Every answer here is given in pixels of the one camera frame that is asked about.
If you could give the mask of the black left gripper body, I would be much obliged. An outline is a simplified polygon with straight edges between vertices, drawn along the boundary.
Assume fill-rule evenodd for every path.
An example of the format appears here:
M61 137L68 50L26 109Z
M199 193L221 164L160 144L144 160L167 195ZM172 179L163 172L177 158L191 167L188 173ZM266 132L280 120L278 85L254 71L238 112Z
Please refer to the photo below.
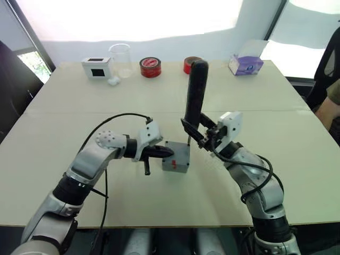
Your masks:
M158 157L158 149L157 146L146 146L142 151L142 161L145 161L149 157L157 158Z

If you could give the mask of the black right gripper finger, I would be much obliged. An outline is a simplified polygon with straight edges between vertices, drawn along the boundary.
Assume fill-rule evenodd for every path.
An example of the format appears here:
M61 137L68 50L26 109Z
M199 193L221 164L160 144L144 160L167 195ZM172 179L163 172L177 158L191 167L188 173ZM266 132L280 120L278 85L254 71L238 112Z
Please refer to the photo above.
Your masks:
M217 129L217 124L204 113L200 114L200 124L209 130Z
M181 119L182 126L184 128L184 131L191 137L193 140L195 140L199 147L204 147L204 136L188 121L185 119Z

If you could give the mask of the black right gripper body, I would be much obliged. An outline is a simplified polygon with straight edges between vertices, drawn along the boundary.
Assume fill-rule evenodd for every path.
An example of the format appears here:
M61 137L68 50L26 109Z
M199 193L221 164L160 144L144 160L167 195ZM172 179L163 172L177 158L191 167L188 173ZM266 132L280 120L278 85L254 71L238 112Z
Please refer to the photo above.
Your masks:
M205 133L200 133L198 146L208 152L217 152L217 147L221 144L222 139L227 136L227 127L213 127L207 129Z

